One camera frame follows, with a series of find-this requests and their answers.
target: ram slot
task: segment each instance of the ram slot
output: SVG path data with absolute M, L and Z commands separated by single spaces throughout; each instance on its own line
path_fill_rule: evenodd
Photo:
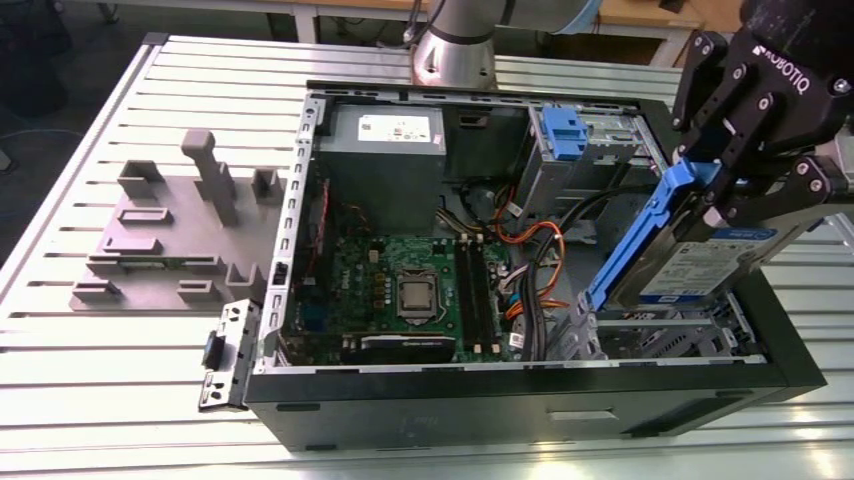
M 468 266 L 471 267 L 471 287 L 474 293 L 475 312 L 478 317 L 478 332 L 484 351 L 495 343 L 495 324 L 490 300 L 490 276 L 483 259 L 483 244 L 476 243 L 470 249 Z
M 480 328 L 475 315 L 475 303 L 471 290 L 471 262 L 468 256 L 470 244 L 458 242 L 454 247 L 454 267 L 456 270 L 456 300 L 459 315 L 463 322 L 463 346 L 472 350 L 479 344 Z

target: red wire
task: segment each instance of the red wire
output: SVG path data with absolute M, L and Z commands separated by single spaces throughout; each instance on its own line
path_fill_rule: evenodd
M 323 235 L 325 233 L 325 217 L 329 211 L 329 181 L 323 184 L 323 213 L 320 214 L 320 226 L 317 227 L 317 235 L 315 236 L 315 247 L 311 250 L 311 260 L 308 260 L 307 274 L 311 274 L 317 260 L 317 251 L 323 243 Z

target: screw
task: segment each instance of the screw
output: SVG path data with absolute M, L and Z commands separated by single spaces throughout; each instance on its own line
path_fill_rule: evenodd
M 841 94 L 846 94 L 851 91 L 851 84 L 845 78 L 839 78 L 833 82 L 833 91 Z

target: aluminum extrusion table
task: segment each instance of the aluminum extrusion table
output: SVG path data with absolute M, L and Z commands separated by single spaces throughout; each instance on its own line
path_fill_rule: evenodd
M 179 143 L 185 128 L 208 128 L 232 175 L 272 166 L 287 178 L 305 80 L 404 83 L 407 61 L 378 49 L 191 37 L 140 48 L 0 271 L 0 474 L 854 477 L 854 236 L 839 217 L 765 270 L 830 385 L 675 438 L 291 454 L 251 413 L 196 412 L 213 316 L 69 310 L 127 160 L 195 174 Z M 510 90 L 670 102 L 678 79 L 675 70 L 498 59 Z

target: wooden table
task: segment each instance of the wooden table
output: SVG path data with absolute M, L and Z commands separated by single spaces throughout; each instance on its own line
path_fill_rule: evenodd
M 411 0 L 295 0 L 293 4 L 299 41 L 316 43 L 317 16 L 343 16 L 404 20 L 408 17 Z M 420 19 L 426 20 L 430 0 L 422 4 Z M 659 38 L 658 48 L 650 65 L 672 66 L 694 29 L 702 28 L 703 17 L 690 3 L 675 14 L 658 8 L 658 0 L 603 0 L 599 9 L 602 24 L 596 28 L 603 35 L 623 37 Z
M 103 4 L 104 0 L 76 1 Z M 296 35 L 300 43 L 317 43 L 316 18 L 320 16 L 406 21 L 412 7 L 412 0 L 111 0 L 111 2 L 292 15 L 296 20 Z M 419 14 L 422 21 L 427 20 L 428 8 L 430 0 L 424 0 Z M 690 3 L 686 3 L 682 12 L 675 14 L 658 8 L 658 0 L 603 0 L 599 13 L 602 24 L 596 27 L 598 33 L 662 40 L 650 62 L 650 65 L 656 67 L 674 65 L 691 31 L 702 28 L 704 24 L 703 17 Z M 591 25 L 584 32 L 592 31 Z

